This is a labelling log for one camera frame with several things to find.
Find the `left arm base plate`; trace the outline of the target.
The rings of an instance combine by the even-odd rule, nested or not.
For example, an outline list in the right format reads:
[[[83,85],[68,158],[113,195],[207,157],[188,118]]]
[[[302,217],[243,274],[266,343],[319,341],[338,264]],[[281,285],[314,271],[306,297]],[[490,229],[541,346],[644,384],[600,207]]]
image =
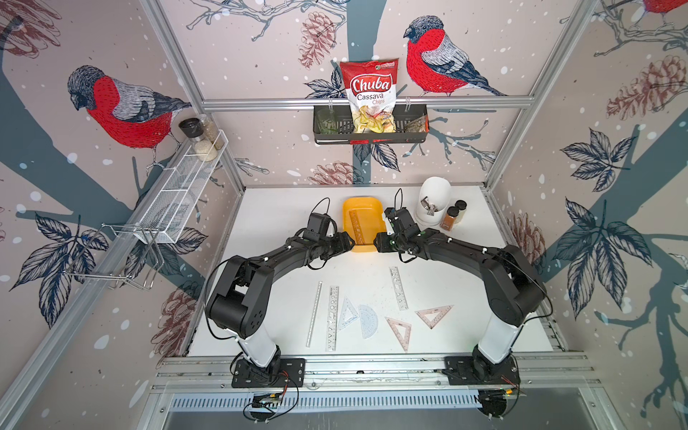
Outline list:
[[[272,388],[288,384],[301,388],[304,383],[306,360],[304,358],[276,358],[266,368],[261,368],[247,358],[240,358],[232,371],[231,387]]]

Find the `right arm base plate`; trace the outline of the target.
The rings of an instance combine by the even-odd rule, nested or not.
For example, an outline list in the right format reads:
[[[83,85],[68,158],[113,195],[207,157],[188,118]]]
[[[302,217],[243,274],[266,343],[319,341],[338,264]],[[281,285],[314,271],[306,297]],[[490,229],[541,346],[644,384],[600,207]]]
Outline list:
[[[450,385],[518,385],[521,377],[514,356],[509,355],[499,364],[486,358],[473,356],[449,356],[444,358],[441,373],[448,377]]]

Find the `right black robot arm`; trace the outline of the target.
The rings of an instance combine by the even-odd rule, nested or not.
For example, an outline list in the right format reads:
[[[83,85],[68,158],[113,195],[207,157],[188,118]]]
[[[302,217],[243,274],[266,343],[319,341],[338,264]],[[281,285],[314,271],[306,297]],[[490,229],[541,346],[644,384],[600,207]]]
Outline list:
[[[382,232],[376,235],[374,246],[380,253],[446,263],[479,277],[492,316],[473,349],[473,372],[486,380],[511,368],[512,348],[523,325],[546,298],[539,274],[519,247],[482,247],[435,229],[410,234]]]

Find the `short clear stencil ruler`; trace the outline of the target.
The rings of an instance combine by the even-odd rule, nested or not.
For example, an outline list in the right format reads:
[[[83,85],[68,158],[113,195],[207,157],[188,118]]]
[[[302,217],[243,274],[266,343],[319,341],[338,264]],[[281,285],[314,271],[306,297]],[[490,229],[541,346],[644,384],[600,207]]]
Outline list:
[[[401,281],[401,274],[399,272],[399,268],[397,266],[391,267],[390,274],[392,278],[392,289],[398,308],[401,311],[408,310],[409,305]]]

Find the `clear blue protractor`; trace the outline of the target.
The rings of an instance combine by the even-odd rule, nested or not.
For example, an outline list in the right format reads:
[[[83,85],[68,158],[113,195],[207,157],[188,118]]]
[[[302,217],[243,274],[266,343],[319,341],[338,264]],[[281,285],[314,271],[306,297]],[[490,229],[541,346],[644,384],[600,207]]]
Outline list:
[[[372,338],[378,329],[378,316],[376,311],[370,306],[360,305],[358,307],[362,338],[364,340]]]

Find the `long pink ruler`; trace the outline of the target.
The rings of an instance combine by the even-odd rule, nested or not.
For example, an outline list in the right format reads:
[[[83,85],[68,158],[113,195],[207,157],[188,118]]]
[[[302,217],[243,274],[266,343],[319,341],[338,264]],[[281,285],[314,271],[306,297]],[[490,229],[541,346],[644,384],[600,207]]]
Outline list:
[[[363,230],[361,218],[358,215],[358,210],[349,211],[349,219],[354,237],[357,245],[365,245],[367,243],[366,236]]]

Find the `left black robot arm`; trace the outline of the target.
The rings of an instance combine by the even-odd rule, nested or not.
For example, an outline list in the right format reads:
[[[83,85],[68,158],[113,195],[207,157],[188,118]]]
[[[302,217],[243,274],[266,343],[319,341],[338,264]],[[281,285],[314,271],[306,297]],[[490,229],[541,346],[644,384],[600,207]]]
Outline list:
[[[354,248],[346,232],[318,236],[297,231],[284,245],[255,257],[235,255],[225,261],[220,279],[206,302],[205,315],[220,329],[232,331],[254,367],[272,371],[280,361],[277,344],[263,329],[272,285],[288,273],[315,260],[329,261]]]

